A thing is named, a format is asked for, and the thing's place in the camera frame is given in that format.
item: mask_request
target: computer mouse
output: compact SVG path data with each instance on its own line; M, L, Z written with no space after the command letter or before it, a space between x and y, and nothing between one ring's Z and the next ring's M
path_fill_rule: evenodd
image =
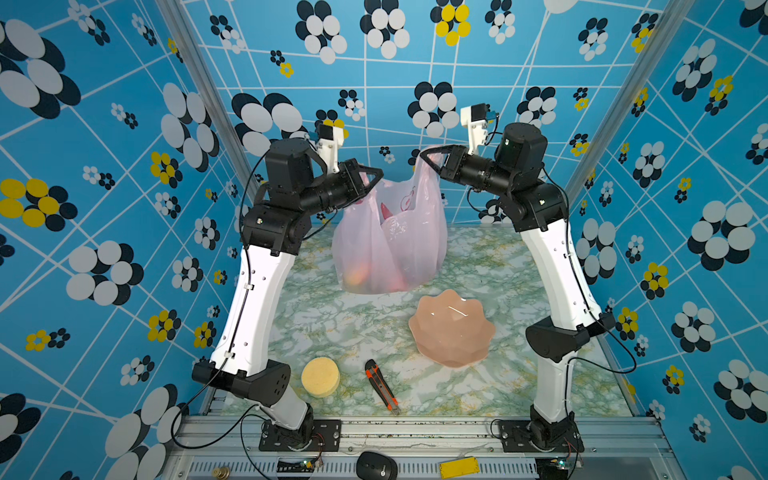
M356 473L362 480L395 480L397 464L380 453L363 452L357 459Z

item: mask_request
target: green marble pattern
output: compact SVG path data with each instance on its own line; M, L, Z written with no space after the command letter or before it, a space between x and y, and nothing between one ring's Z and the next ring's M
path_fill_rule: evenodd
M375 359L400 402L401 415L528 415L536 393L536 356L525 328L549 314L541 277L519 234L507 227L449 228L438 276L405 293L356 295L341 290L331 255L333 232L306 241L288 276L270 335L270 358L291 365L291 385L316 415L390 415L363 365ZM496 325L488 358L450 369L422 356L408 321L424 295L447 289L482 302ZM607 365L594 341L580 356ZM301 371L317 356L335 360L341 383L315 399ZM574 411L630 416L612 373L576 362ZM227 397L222 413L240 415L250 401Z

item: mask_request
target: round sponge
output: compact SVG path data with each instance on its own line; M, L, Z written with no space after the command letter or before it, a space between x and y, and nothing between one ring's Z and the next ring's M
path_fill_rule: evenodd
M335 392L340 380L339 367L326 356L313 359L301 372L301 383L304 389L311 396L319 399Z

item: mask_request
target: pink plastic bag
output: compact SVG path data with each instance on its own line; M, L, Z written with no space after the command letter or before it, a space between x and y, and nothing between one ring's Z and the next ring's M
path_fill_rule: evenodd
M441 155L430 155L439 161ZM333 234L333 262L351 293L407 292L440 270L448 242L440 183L418 161L410 180L381 180L357 204L344 210Z

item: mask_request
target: blue wallpaper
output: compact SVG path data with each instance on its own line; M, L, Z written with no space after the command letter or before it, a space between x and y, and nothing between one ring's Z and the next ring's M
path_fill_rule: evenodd
M242 188L161 22L0 8L4 480L154 478L226 318Z
M630 391L688 478L768 477L767 8L694 4L572 205Z
M402 181L420 150L467 143L461 107L541 127L552 177L587 151L665 0L182 2L249 161L270 141L342 127L340 157ZM481 149L491 155L492 147ZM263 180L266 169L257 170ZM505 221L443 184L449 223Z

